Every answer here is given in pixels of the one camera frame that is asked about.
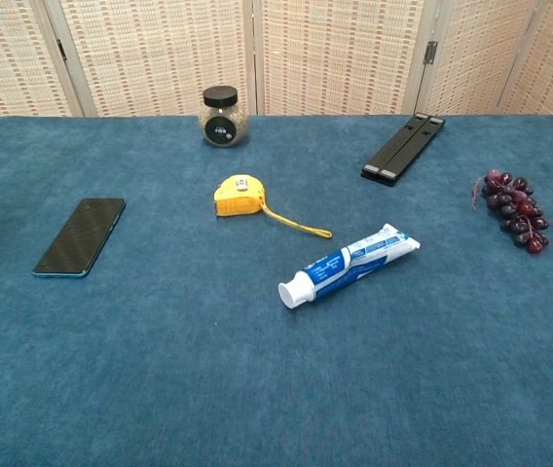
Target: yellow tape measure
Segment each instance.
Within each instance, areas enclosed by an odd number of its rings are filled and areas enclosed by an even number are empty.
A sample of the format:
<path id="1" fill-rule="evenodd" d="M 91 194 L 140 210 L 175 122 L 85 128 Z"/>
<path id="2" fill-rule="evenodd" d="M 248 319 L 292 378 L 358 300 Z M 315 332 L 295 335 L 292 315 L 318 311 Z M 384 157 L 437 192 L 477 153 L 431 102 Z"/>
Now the yellow tape measure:
<path id="1" fill-rule="evenodd" d="M 330 231 L 303 226 L 275 214 L 270 210 L 268 205 L 266 205 L 266 189 L 264 185 L 250 175 L 232 175 L 222 182 L 218 190 L 216 190 L 216 193 L 214 193 L 214 203 L 216 205 L 216 215 L 218 217 L 240 216 L 264 211 L 273 219 L 282 222 L 286 226 L 293 227 L 294 229 L 299 229 L 323 238 L 331 238 L 333 236 Z"/>

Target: grapes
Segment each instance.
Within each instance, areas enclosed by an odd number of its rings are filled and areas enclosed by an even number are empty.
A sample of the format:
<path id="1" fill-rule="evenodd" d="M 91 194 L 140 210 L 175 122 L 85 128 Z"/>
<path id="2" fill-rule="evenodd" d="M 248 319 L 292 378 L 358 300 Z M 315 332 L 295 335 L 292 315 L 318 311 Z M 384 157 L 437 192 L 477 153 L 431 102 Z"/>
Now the grapes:
<path id="1" fill-rule="evenodd" d="M 542 233 L 549 223 L 542 216 L 542 208 L 532 198 L 534 189 L 530 182 L 524 177 L 513 178 L 510 172 L 491 168 L 473 186 L 474 209 L 478 185 L 482 180 L 482 195 L 488 208 L 499 213 L 499 229 L 510 232 L 514 244 L 527 249 L 530 254 L 541 253 L 549 244 L 549 239 Z"/>

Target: smartphone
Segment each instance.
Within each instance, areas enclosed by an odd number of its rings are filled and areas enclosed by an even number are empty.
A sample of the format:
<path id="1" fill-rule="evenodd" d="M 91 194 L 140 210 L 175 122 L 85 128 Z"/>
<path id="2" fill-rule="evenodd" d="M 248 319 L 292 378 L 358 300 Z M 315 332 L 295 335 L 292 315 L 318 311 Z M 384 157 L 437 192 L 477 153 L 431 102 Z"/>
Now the smartphone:
<path id="1" fill-rule="evenodd" d="M 32 270 L 37 277 L 84 277 L 125 209 L 122 198 L 84 198 Z"/>

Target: glass jar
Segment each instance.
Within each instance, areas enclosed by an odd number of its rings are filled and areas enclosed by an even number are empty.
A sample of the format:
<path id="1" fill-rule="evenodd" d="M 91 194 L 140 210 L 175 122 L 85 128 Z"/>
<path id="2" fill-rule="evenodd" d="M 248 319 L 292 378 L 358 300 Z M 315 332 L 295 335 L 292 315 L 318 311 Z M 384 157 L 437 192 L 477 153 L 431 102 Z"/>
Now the glass jar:
<path id="1" fill-rule="evenodd" d="M 248 116 L 238 106 L 238 90 L 214 86 L 203 91 L 199 122 L 205 139 L 219 147 L 235 146 L 248 131 Z"/>

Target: toothpaste tube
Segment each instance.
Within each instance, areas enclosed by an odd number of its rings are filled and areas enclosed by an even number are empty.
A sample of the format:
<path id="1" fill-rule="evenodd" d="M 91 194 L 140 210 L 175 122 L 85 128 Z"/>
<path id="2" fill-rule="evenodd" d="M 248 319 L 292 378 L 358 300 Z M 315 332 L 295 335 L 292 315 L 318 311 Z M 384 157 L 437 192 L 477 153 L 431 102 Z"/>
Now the toothpaste tube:
<path id="1" fill-rule="evenodd" d="M 420 247 L 420 243 L 390 224 L 378 232 L 335 251 L 278 284 L 285 306 L 312 302 Z"/>

